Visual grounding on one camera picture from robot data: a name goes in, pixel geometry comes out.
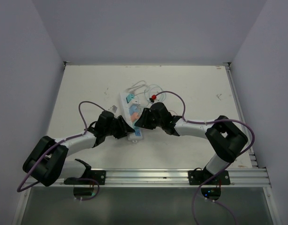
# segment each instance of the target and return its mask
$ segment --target white table surface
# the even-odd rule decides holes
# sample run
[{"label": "white table surface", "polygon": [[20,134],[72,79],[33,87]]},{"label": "white table surface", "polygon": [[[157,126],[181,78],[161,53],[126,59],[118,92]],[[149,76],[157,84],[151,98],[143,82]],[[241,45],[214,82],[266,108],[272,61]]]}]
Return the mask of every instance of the white table surface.
[{"label": "white table surface", "polygon": [[[140,80],[174,91],[186,103],[186,118],[216,119],[226,115],[239,119],[233,94],[224,67],[216,66],[67,66],[57,97],[48,135],[66,137],[83,131],[78,113],[81,101],[93,101],[105,109],[119,107],[119,92]],[[143,95],[141,102],[145,105]],[[182,114],[181,101],[170,94],[164,104]],[[87,124],[98,119],[101,110],[84,104],[82,112]],[[79,158],[93,168],[196,168],[204,167],[214,150],[206,139],[192,136],[170,136],[163,130],[144,130],[138,143],[107,137],[93,149],[68,157]],[[230,168],[251,168],[248,153],[240,156]]]}]

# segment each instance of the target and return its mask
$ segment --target robotic arm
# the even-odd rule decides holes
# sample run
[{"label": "robotic arm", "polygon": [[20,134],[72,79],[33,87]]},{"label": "robotic arm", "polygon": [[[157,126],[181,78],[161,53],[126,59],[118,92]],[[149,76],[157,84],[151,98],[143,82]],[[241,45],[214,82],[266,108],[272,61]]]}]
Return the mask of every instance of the robotic arm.
[{"label": "robotic arm", "polygon": [[[217,118],[217,120],[224,119],[228,118],[226,116]],[[208,139],[215,150],[215,155],[202,172],[194,171],[193,178],[197,182],[193,184],[201,184],[234,162],[248,141],[247,136],[230,121],[212,125],[207,121],[204,124],[188,123],[181,116],[172,116],[162,102],[154,103],[149,109],[145,108],[135,126],[146,129],[161,127],[169,135],[190,135]]]},{"label": "robotic arm", "polygon": [[[227,117],[218,117],[218,120],[222,119],[227,119]],[[94,127],[93,124],[85,132],[67,140],[42,137],[25,161],[23,170],[45,186],[52,185],[59,178],[93,179],[90,165],[79,159],[69,162],[66,161],[66,157],[100,145],[107,136],[120,139],[134,132],[122,116],[115,118],[114,114],[108,111],[103,111]],[[135,126],[146,129],[160,127],[169,135],[190,135],[209,140],[215,150],[215,155],[202,171],[193,171],[195,181],[190,181],[192,185],[201,184],[234,162],[248,141],[247,136],[233,122],[188,123],[181,116],[172,116],[162,102],[154,103],[150,108],[144,108]],[[79,184],[89,183],[89,181],[79,182]]]},{"label": "robotic arm", "polygon": [[94,123],[86,132],[67,138],[67,140],[42,137],[26,159],[23,170],[26,173],[31,171],[30,175],[46,187],[59,178],[91,179],[91,166],[79,159],[74,162],[65,161],[66,157],[100,145],[107,136],[120,139],[134,132],[122,116],[115,118],[114,114],[108,111],[103,111]]}]

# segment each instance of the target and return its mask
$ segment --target power strip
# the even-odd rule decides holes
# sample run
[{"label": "power strip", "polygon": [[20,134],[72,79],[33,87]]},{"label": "power strip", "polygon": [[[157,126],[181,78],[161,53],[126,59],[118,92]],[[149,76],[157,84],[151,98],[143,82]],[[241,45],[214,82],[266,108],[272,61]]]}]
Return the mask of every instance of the power strip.
[{"label": "power strip", "polygon": [[129,134],[127,139],[133,143],[143,139],[142,130],[135,126],[135,122],[140,118],[140,101],[135,99],[133,94],[127,92],[120,93],[120,107],[121,114],[127,124],[135,130],[134,133]]}]

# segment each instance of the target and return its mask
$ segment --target glass panel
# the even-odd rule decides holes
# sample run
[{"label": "glass panel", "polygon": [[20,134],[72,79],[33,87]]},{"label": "glass panel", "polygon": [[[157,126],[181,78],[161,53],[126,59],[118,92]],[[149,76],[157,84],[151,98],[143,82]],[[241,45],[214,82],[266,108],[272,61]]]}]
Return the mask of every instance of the glass panel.
[{"label": "glass panel", "polygon": [[[102,187],[90,201],[73,198],[72,187],[34,187],[23,225],[188,225],[195,224],[191,199],[195,188]],[[235,214],[240,225],[272,225],[263,189],[222,188],[219,201]],[[205,201],[195,202],[202,225],[233,225],[229,212]]]}]

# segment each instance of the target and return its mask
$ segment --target white wall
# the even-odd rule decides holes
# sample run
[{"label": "white wall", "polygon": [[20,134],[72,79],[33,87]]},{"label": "white wall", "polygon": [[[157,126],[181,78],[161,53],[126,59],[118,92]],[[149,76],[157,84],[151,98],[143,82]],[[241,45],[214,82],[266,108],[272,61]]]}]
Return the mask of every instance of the white wall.
[{"label": "white wall", "polygon": [[33,0],[58,52],[83,64],[231,62],[265,0]]},{"label": "white wall", "polygon": [[288,0],[268,0],[232,63],[246,121],[256,132],[279,213],[288,224]]},{"label": "white wall", "polygon": [[44,135],[62,60],[30,0],[0,0],[0,225],[17,207],[22,165]]}]

